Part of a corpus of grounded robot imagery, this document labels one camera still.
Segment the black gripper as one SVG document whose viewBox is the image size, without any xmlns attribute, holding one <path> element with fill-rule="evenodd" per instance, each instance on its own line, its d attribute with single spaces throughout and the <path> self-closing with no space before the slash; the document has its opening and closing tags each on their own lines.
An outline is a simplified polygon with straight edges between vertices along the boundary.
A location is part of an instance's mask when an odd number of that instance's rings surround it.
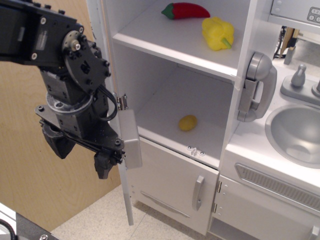
<svg viewBox="0 0 320 240">
<path fill-rule="evenodd" d="M 40 117 L 41 130 L 54 153 L 65 159 L 75 145 L 95 153 L 94 167 L 99 179 L 105 180 L 113 166 L 122 163 L 124 141 L 110 126 L 116 117 L 106 101 L 85 99 L 74 105 L 50 99 L 35 108 Z"/>
</svg>

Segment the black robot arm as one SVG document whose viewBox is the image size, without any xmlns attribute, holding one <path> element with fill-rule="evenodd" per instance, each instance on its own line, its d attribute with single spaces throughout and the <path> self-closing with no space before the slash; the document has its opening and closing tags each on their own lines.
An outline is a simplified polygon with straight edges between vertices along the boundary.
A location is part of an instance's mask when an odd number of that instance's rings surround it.
<svg viewBox="0 0 320 240">
<path fill-rule="evenodd" d="M 38 67 L 47 93 L 35 112 L 47 143 L 61 159 L 75 145 L 93 151 L 98 177 L 106 179 L 123 160 L 124 142 L 109 124 L 117 115 L 109 110 L 117 100 L 105 86 L 109 62 L 84 27 L 50 5 L 3 0 L 0 59 Z"/>
</svg>

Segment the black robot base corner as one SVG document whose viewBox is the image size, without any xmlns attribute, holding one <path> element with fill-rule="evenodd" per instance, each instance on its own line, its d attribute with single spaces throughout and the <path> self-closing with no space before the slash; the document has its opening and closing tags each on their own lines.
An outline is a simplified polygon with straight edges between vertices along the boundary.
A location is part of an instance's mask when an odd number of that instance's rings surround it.
<svg viewBox="0 0 320 240">
<path fill-rule="evenodd" d="M 10 217 L 0 213 L 0 239 L 12 240 L 10 230 L 14 231 L 16 240 L 58 240 L 55 235 L 28 220 L 24 216 L 14 215 Z"/>
</svg>

